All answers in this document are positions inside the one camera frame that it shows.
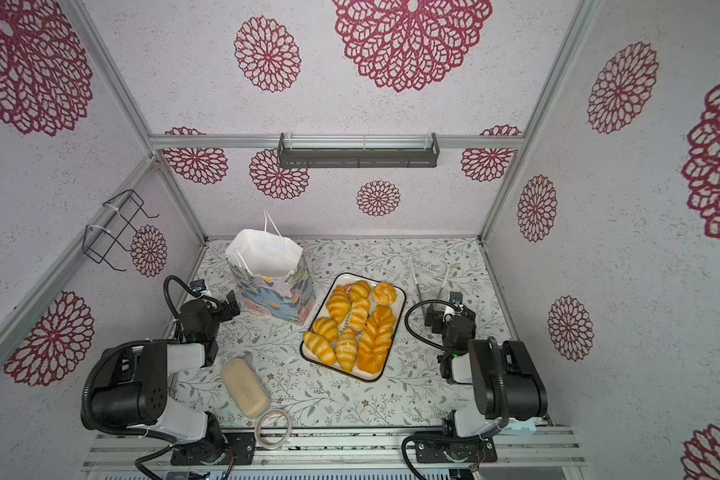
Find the round orange bun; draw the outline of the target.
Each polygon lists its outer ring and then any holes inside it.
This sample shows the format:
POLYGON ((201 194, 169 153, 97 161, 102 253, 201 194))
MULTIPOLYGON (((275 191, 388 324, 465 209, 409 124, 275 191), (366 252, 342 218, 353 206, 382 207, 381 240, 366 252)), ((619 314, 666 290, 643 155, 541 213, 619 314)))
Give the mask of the round orange bun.
POLYGON ((389 307, 395 303, 397 291, 393 285, 381 282, 371 290, 371 296, 377 305, 389 307))

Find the floral white paper bag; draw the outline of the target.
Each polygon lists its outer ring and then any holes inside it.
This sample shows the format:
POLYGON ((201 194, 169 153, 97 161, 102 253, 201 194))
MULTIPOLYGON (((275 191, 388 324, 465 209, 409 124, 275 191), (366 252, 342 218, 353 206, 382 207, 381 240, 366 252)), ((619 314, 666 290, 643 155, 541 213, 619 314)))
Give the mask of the floral white paper bag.
POLYGON ((303 248, 281 234, 269 213, 261 229, 241 230, 225 257, 250 309, 300 326, 307 322, 316 295, 303 248))

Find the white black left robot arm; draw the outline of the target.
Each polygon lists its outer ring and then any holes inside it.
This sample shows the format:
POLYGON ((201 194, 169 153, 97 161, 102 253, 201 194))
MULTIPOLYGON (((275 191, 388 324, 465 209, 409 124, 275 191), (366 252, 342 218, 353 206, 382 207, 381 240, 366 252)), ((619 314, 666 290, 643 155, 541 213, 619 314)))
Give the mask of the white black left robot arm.
POLYGON ((194 463, 210 465, 224 459, 228 443, 218 419, 175 400, 169 378, 212 366, 220 325, 239 314, 232 291, 222 301, 200 296, 181 307, 178 338, 130 341, 105 350, 84 383, 84 427, 164 440, 178 458, 194 463))

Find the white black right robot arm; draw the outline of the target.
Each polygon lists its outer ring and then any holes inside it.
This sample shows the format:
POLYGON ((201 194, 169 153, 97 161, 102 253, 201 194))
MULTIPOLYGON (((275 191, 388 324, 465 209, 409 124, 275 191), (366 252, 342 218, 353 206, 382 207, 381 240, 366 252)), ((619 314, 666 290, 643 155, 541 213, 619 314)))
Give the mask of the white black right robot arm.
POLYGON ((479 339, 476 313, 462 293, 453 291, 447 300, 421 299, 405 312, 403 324, 414 339, 441 351, 438 365, 447 383, 473 391, 473 401, 451 411, 440 432, 421 431, 402 441, 403 461, 415 476, 420 473, 408 456, 409 445, 419 464, 473 462, 478 469, 497 460, 494 437, 513 420, 546 415, 548 396, 526 345, 493 336, 479 339))

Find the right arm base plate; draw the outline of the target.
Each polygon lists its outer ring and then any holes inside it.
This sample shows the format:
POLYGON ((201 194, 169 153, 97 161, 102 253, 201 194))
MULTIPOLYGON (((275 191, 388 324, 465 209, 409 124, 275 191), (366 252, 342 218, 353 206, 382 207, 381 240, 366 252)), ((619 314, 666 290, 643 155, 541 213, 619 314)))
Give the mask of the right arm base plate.
POLYGON ((492 438, 455 437, 434 431, 418 431, 413 437, 418 463, 492 463, 498 459, 492 438))

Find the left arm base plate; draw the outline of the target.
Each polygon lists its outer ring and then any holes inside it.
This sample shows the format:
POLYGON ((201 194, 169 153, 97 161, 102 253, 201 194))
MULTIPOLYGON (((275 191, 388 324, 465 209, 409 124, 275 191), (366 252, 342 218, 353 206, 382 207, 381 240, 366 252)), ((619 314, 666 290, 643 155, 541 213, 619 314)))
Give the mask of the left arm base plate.
POLYGON ((173 449, 171 466, 247 466, 252 463, 256 440, 251 432, 209 434, 197 442, 180 444, 173 449))

